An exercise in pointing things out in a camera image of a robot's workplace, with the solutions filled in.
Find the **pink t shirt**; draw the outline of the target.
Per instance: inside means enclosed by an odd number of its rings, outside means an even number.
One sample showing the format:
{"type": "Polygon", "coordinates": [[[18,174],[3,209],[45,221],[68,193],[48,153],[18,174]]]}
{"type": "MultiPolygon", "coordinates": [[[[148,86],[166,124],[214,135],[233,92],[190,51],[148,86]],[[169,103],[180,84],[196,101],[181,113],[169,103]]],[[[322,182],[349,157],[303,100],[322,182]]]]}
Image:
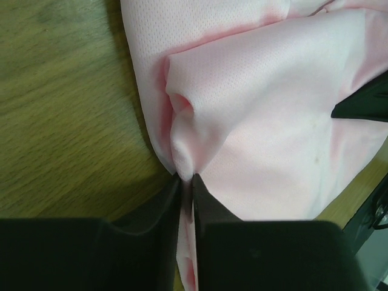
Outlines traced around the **pink t shirt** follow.
{"type": "Polygon", "coordinates": [[[333,108],[387,69],[386,1],[122,1],[145,124],[248,221],[316,218],[387,138],[333,108]]]}

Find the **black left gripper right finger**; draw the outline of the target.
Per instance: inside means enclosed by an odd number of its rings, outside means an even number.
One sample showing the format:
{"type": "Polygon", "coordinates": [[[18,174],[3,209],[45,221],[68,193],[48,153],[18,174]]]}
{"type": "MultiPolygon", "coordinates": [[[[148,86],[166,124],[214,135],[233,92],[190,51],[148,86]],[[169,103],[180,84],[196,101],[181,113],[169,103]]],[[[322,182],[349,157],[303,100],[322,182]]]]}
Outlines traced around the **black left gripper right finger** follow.
{"type": "Polygon", "coordinates": [[[192,179],[199,290],[367,290],[328,221],[243,221],[192,179]]]}

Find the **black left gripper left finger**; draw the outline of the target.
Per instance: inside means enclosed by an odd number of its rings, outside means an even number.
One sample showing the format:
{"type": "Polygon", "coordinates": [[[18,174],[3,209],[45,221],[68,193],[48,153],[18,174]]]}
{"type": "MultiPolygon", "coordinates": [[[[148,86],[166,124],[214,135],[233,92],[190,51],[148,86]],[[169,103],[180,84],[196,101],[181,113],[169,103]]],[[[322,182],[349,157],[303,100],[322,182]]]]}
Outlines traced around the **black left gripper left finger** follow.
{"type": "Polygon", "coordinates": [[[2,290],[172,290],[177,176],[122,218],[1,220],[2,290]]]}

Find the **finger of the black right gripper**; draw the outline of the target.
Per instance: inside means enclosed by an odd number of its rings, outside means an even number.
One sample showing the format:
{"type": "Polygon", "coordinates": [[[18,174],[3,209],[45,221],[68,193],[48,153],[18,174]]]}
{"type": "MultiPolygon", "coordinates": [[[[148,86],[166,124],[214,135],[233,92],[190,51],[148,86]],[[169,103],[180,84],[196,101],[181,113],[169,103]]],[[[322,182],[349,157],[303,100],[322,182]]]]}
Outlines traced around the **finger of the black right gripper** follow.
{"type": "Polygon", "coordinates": [[[339,102],[331,112],[335,119],[387,122],[387,75],[379,75],[339,102]]]}

